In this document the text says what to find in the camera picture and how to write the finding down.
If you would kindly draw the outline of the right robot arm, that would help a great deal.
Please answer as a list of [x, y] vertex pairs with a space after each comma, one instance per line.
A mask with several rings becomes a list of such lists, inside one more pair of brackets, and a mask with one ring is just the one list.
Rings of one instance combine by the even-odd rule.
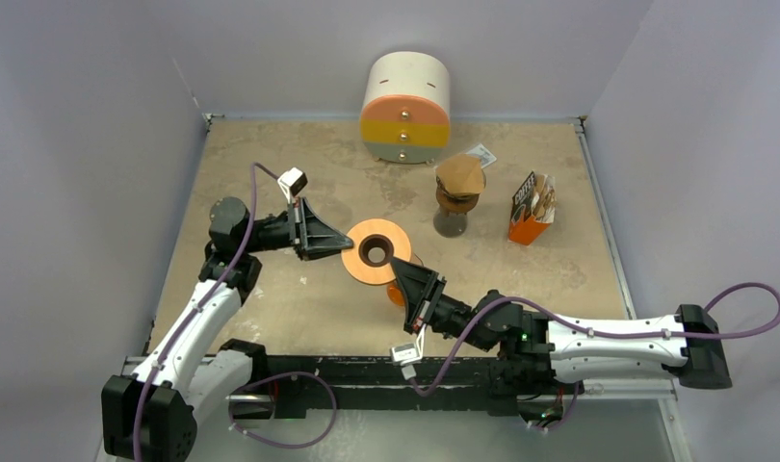
[[590, 378], [674, 377], [697, 390], [732, 385], [715, 320], [684, 304], [645, 320], [591, 320], [554, 314], [535, 303], [489, 291], [476, 306], [446, 295], [432, 269], [392, 258], [405, 308], [403, 330], [414, 341], [390, 350], [407, 379], [424, 358], [428, 332], [482, 351], [496, 350], [491, 382], [544, 392]]

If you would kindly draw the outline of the glass carafe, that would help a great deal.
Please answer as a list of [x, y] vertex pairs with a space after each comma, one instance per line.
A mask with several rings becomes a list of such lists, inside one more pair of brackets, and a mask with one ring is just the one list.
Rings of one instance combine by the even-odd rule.
[[435, 231], [445, 238], [456, 238], [466, 232], [468, 215], [440, 207], [432, 220]]

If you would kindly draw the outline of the brown paper coffee filter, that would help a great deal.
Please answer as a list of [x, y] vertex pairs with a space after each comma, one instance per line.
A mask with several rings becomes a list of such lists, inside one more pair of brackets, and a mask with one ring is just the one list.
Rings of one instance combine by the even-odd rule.
[[486, 186], [481, 160], [468, 154], [457, 154], [435, 169], [437, 184], [452, 196], [481, 194]]

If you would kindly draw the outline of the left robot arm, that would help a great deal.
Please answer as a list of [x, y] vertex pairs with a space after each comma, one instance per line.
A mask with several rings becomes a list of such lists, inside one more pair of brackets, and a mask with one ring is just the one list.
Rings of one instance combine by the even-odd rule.
[[274, 390], [264, 346], [231, 340], [206, 356], [255, 288], [262, 269], [257, 253], [291, 248], [311, 261], [353, 247], [303, 197], [261, 219], [241, 199], [225, 197], [210, 211], [209, 236], [198, 281], [176, 323], [138, 367], [111, 376], [102, 389], [103, 444], [110, 455], [184, 461], [199, 425], [229, 395]]

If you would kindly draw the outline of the clear glass dripper cone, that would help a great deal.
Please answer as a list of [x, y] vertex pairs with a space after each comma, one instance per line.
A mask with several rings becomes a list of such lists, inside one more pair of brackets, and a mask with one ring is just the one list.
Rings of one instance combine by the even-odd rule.
[[436, 195], [452, 202], [466, 202], [478, 198], [486, 189], [487, 180], [481, 167], [437, 168]]

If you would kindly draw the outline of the light wooden ring coaster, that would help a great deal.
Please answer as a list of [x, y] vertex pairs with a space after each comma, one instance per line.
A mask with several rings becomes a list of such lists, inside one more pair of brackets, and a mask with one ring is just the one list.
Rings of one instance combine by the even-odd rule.
[[343, 250], [341, 258], [347, 272], [358, 282], [386, 285], [395, 279], [394, 257], [409, 262], [412, 245], [407, 233], [395, 222], [370, 218], [358, 222], [347, 236], [353, 248]]

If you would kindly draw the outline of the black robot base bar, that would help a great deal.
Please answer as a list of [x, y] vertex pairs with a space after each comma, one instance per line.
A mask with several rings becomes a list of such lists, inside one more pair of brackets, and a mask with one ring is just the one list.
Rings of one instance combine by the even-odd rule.
[[546, 366], [484, 357], [457, 357], [445, 376], [443, 358], [416, 365], [426, 398], [403, 379], [386, 356], [265, 355], [231, 400], [260, 397], [278, 419], [302, 419], [310, 410], [479, 411], [493, 417], [559, 419], [564, 405], [583, 394], [581, 382], [564, 384]]

